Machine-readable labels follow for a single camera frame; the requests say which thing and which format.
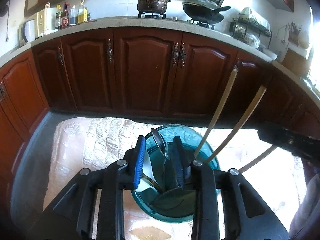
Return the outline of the white ceramic spoon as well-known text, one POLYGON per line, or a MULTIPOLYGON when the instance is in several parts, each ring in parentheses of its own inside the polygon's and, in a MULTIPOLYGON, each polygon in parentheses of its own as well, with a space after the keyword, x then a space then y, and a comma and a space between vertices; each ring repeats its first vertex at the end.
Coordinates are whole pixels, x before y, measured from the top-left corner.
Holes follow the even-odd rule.
POLYGON ((151 165, 149 154, 147 151, 145 151, 144 163, 143 163, 143 175, 136 191, 143 192, 147 189, 152 189, 153 191, 157 192, 156 188, 153 186, 151 181, 155 181, 155 178, 153 176, 152 165, 151 165))

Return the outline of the metal spoon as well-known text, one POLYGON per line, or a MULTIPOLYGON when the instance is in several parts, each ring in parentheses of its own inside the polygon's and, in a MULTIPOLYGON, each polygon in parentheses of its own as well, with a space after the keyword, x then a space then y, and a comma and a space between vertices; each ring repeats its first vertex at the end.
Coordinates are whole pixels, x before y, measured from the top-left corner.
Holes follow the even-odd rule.
POLYGON ((154 128, 151 128, 152 137, 164 157, 163 163, 163 183, 166 190, 170 189, 170 174, 171 174, 171 166, 170 166, 170 159, 169 159, 169 152, 168 152, 168 145, 167 142, 164 140, 163 136, 154 128))

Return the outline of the wooden chopstick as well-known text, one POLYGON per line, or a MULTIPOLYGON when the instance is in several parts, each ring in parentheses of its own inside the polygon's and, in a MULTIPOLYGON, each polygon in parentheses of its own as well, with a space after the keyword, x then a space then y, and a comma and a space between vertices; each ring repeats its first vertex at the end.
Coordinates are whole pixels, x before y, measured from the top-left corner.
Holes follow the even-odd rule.
POLYGON ((265 86, 260 86, 258 89, 256 95, 254 96, 253 100, 249 104, 248 108, 240 118, 240 120, 236 123, 232 131, 229 133, 229 135, 226 137, 226 139, 220 144, 220 146, 214 151, 214 153, 208 157, 204 162, 210 163, 224 148, 225 146, 233 139, 233 137, 236 135, 236 133, 244 126, 244 124, 247 122, 249 117, 252 115, 256 107, 259 105, 259 102, 263 98, 267 88, 265 86))
POLYGON ((242 168, 239 169, 240 173, 243 173, 247 170, 249 170, 250 168, 252 168, 254 165, 256 165, 257 163, 259 163, 260 161, 262 161, 264 158, 266 158, 270 153, 272 153, 275 149, 277 149, 277 146, 270 146, 267 150, 265 150, 262 154, 260 154, 259 156, 257 156, 255 159, 253 159, 251 162, 249 162, 248 164, 246 164, 245 166, 243 166, 242 168))
POLYGON ((225 106, 225 103, 226 103, 226 101, 227 101, 227 99, 229 97, 229 94, 230 94, 230 92, 232 90, 232 87, 234 85, 234 81, 236 80, 237 74, 238 74, 238 70, 237 69, 233 69, 231 71, 229 80, 227 82, 227 85, 226 85, 225 90, 223 92, 223 95, 221 97, 221 100, 220 100, 220 102, 219 102, 219 104, 218 104, 218 106, 217 106, 217 108, 215 110, 215 113, 214 113, 214 115, 213 115, 213 117, 212 117, 212 119, 211 119, 211 121, 210 121, 210 123, 208 125, 208 128, 207 128, 204 136, 202 137, 201 142, 199 143, 197 149, 194 152, 195 157, 197 157, 199 155, 202 146, 206 142, 211 130, 213 129, 213 127, 217 123, 217 121, 218 121, 218 119, 220 117, 220 114, 221 114, 221 112, 222 112, 222 110, 223 110, 223 108, 225 106))

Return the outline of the teal white utensil holder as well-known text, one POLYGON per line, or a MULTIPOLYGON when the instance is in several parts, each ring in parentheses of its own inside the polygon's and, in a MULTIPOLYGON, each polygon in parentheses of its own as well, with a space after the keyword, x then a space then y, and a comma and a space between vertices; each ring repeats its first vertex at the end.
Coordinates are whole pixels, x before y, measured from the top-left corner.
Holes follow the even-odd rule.
MULTIPOLYGON (((183 151, 185 157, 193 153, 202 136, 190 127, 170 124, 156 128, 168 144, 168 153, 183 151)), ((146 150, 152 172, 162 193, 153 189, 132 191, 137 205, 154 219, 168 223, 183 223, 193 219, 196 193, 192 181, 178 177, 175 164, 166 160, 152 134, 146 136, 146 150)))

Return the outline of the quilted cream tablecloth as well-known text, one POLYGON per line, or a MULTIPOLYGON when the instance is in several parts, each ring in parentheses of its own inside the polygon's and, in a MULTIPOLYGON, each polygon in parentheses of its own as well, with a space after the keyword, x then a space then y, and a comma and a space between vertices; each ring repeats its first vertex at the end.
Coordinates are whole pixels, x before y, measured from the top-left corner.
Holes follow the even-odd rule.
MULTIPOLYGON (((71 118, 60 122, 54 133, 49 182, 44 197, 48 205, 63 187, 86 167, 92 171, 121 159, 126 150, 146 135, 151 124, 122 118, 71 118)), ((241 168, 269 148, 255 129, 242 129, 217 155, 221 170, 241 168)), ((306 194, 303 164, 299 157, 281 148, 244 173, 246 180, 288 228, 306 194)), ((192 223, 166 223, 142 211, 129 191, 124 192, 126 239, 156 228, 165 239, 189 239, 192 223)))

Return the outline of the wooden cutting board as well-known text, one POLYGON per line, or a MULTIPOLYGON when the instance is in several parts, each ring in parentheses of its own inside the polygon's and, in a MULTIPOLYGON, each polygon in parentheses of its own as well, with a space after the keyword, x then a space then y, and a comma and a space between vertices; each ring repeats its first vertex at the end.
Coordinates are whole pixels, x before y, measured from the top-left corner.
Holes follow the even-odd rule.
POLYGON ((297 77, 306 79, 310 71, 311 62, 294 50, 288 49, 281 64, 297 77))

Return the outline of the lower wooden cabinets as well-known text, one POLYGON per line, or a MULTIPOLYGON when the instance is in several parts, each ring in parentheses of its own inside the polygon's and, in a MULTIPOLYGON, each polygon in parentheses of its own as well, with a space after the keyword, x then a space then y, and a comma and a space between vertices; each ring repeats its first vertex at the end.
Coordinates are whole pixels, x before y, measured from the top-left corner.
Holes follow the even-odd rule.
POLYGON ((219 118, 234 125, 258 88, 267 90, 247 126, 274 122, 319 137, 319 101, 288 69, 214 38, 158 28, 106 28, 57 37, 1 64, 1 194, 49 110, 209 119, 233 69, 219 118))

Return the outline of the black dish rack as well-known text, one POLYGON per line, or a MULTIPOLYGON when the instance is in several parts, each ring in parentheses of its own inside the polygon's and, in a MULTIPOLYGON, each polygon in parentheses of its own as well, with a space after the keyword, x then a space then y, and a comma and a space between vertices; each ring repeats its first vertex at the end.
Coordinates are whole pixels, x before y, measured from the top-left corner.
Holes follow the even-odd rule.
POLYGON ((246 44, 253 45, 260 41, 263 48, 269 48, 273 36, 271 25, 250 7, 245 7, 236 18, 233 18, 229 26, 232 37, 239 39, 246 44))

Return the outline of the gas stove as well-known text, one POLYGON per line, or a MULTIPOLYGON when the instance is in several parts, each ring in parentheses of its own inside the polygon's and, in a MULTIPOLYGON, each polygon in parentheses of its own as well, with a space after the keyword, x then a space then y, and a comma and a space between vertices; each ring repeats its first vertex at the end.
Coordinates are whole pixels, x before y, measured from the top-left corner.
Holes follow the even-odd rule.
POLYGON ((215 28, 214 24, 199 22, 199 21, 195 21, 193 19, 180 20, 178 17, 169 17, 169 18, 167 18, 166 14, 154 14, 154 13, 139 12, 138 13, 138 18, 149 18, 149 19, 156 19, 156 20, 177 21, 177 22, 183 22, 183 23, 187 23, 187 24, 193 24, 193 25, 196 25, 196 26, 204 27, 206 29, 210 29, 210 30, 214 30, 214 28, 215 28))

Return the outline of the black wok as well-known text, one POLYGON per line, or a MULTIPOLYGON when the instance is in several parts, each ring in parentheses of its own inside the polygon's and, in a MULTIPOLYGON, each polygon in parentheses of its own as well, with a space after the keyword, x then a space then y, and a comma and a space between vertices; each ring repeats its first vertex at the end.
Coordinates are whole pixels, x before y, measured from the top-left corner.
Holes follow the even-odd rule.
POLYGON ((217 24, 223 21, 224 16, 220 12, 231 9, 230 6, 220 7, 217 9, 209 8, 205 5, 183 2, 182 3, 184 12, 194 21, 206 23, 206 24, 217 24))

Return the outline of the brown cooking pot with lid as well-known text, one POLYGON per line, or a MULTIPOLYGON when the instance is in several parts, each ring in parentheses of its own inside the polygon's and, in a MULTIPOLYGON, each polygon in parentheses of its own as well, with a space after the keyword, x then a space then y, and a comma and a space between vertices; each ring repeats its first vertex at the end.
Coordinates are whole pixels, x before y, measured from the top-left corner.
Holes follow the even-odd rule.
POLYGON ((137 10, 141 13, 164 14, 171 0, 137 0, 137 10))

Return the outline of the red sauce bottle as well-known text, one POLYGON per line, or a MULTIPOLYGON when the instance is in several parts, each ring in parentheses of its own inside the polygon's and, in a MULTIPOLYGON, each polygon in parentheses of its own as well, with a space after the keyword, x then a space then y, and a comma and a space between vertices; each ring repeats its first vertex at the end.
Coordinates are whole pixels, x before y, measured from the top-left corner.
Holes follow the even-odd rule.
POLYGON ((61 16, 61 28, 67 27, 68 22, 69 22, 68 3, 65 2, 65 5, 64 5, 64 8, 63 8, 63 12, 62 12, 62 16, 61 16))

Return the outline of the yellow oil bottle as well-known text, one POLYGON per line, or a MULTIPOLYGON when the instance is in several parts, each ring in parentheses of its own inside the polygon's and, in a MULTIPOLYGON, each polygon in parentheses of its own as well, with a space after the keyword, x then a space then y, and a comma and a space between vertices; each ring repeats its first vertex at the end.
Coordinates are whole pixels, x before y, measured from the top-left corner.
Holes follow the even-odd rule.
POLYGON ((78 23, 87 22, 87 9, 85 7, 85 0, 81 0, 78 7, 78 23))

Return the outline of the cream microwave oven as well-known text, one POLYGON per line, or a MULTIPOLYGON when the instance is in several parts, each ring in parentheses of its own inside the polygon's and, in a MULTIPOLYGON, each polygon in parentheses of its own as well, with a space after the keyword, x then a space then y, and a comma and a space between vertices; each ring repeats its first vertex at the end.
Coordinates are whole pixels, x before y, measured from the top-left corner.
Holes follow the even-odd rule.
POLYGON ((19 45, 23 46, 31 42, 27 37, 27 32, 34 33, 35 39, 52 33, 56 28, 55 20, 57 12, 58 9, 54 7, 44 8, 21 23, 18 28, 19 45))

